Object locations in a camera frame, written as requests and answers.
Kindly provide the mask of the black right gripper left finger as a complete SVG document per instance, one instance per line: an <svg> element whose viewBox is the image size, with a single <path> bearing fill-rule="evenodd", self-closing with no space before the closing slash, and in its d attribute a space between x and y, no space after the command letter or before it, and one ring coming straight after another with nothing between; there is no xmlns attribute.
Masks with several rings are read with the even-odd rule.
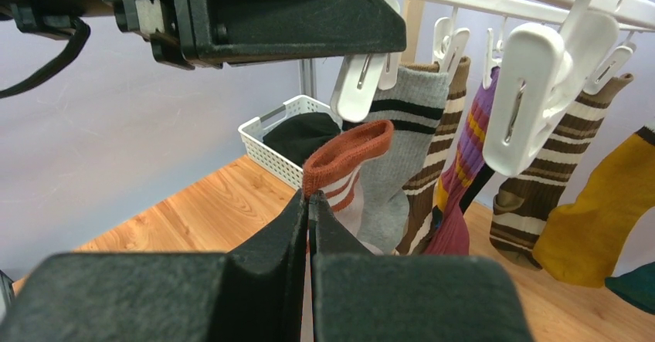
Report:
<svg viewBox="0 0 655 342"><path fill-rule="evenodd" d="M301 193L234 250L70 252L43 261L3 341L298 341L307 215Z"/></svg>

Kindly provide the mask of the grey sock orange cuff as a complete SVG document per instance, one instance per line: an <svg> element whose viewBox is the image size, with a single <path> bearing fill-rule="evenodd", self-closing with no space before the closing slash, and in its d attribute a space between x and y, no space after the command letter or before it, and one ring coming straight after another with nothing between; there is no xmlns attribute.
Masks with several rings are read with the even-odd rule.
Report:
<svg viewBox="0 0 655 342"><path fill-rule="evenodd" d="M360 235L365 207L361 169L389 150L393 131L389 120L358 125L319 147L304 162L304 198L321 191L337 223L354 237Z"/></svg>

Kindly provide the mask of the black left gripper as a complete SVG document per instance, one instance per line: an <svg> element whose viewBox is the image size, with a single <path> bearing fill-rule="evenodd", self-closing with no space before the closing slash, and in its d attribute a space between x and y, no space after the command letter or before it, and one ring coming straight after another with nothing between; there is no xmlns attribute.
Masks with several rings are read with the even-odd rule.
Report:
<svg viewBox="0 0 655 342"><path fill-rule="evenodd" d="M406 48L405 23L384 0L102 1L157 63L183 70Z"/></svg>

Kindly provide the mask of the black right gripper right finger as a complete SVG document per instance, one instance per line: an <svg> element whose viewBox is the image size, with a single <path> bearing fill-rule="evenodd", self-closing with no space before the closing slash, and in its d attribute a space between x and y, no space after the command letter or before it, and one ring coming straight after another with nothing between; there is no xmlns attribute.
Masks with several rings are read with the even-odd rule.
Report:
<svg viewBox="0 0 655 342"><path fill-rule="evenodd" d="M316 341L530 341L507 271L479 256L377 256L308 200Z"/></svg>

